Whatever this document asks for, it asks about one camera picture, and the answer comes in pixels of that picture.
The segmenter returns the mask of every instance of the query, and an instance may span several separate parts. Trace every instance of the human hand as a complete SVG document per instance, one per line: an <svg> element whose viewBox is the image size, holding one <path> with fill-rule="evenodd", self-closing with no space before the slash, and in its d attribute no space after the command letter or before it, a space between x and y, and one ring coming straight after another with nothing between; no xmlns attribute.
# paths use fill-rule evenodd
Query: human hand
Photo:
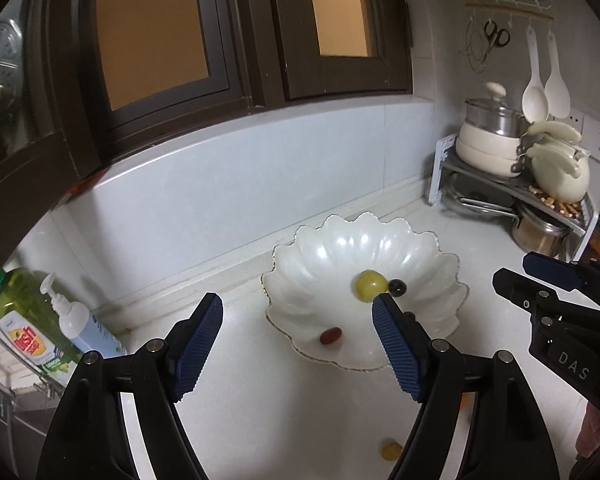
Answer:
<svg viewBox="0 0 600 480"><path fill-rule="evenodd" d="M593 404L588 402L582 428L576 439L576 451L584 458L589 458L599 447L600 412Z"/></svg>

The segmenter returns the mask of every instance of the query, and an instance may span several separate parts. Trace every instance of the blue label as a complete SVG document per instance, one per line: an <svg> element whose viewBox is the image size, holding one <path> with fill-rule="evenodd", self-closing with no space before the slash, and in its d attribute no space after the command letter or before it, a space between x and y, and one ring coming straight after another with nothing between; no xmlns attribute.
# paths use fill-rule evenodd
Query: blue label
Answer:
<svg viewBox="0 0 600 480"><path fill-rule="evenodd" d="M126 354L122 343L120 343L120 341L118 341L95 316L90 316L89 322L82 329L82 332L72 338L71 342L76 345L81 352L97 350L105 359Z"/></svg>

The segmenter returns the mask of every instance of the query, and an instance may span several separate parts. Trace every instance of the metal screw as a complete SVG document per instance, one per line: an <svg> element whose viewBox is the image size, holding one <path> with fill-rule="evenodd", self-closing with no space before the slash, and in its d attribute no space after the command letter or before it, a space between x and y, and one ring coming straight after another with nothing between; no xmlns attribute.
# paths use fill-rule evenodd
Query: metal screw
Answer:
<svg viewBox="0 0 600 480"><path fill-rule="evenodd" d="M431 342L431 346L438 352L446 352L449 350L449 343L447 343L444 339L434 339Z"/></svg>
<svg viewBox="0 0 600 480"><path fill-rule="evenodd" d="M91 350L84 355L84 362L88 365L92 365L98 360L99 357L100 354L98 354L95 350Z"/></svg>
<svg viewBox="0 0 600 480"><path fill-rule="evenodd" d="M508 350L500 350L498 352L498 359L500 359L503 363L512 363L513 354Z"/></svg>
<svg viewBox="0 0 600 480"><path fill-rule="evenodd" d="M156 339L151 339L151 341L149 341L146 344L146 349L149 352L157 352L158 350L161 350L163 346L164 346L164 341L160 338L156 338Z"/></svg>

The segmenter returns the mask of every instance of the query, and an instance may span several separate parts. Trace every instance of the white spoon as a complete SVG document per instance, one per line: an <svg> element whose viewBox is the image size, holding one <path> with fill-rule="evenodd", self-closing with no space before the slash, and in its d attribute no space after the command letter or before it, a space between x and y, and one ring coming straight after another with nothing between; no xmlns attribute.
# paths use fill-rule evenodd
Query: white spoon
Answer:
<svg viewBox="0 0 600 480"><path fill-rule="evenodd" d="M560 63L558 62L558 46L552 31L546 35L549 45L549 58L551 59L551 75L544 85L544 93L549 101L549 113L559 119L569 115L571 110L571 97L567 85L560 75Z"/></svg>
<svg viewBox="0 0 600 480"><path fill-rule="evenodd" d="M522 94L522 113L530 123L545 121L549 117L549 103L540 81L540 61L538 59L538 38L531 25L526 28L526 42L529 47L529 61L531 62L531 81Z"/></svg>

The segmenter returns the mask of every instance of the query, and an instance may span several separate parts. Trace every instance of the bowl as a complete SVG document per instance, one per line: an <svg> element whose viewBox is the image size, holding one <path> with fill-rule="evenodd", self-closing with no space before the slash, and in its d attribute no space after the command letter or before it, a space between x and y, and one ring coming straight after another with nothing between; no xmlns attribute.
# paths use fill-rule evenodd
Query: bowl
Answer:
<svg viewBox="0 0 600 480"><path fill-rule="evenodd" d="M300 227L293 243L274 248L273 261L273 270L262 275L269 322L301 355L347 370L388 364L371 303L354 293L363 270L403 280L407 291L394 300L416 315L431 338L448 337L458 327L458 309L469 291L458 281L458 256L442 253L433 232L417 234L404 218L381 222L368 212L353 221L333 215L317 229ZM334 327L342 336L321 343L320 336Z"/></svg>

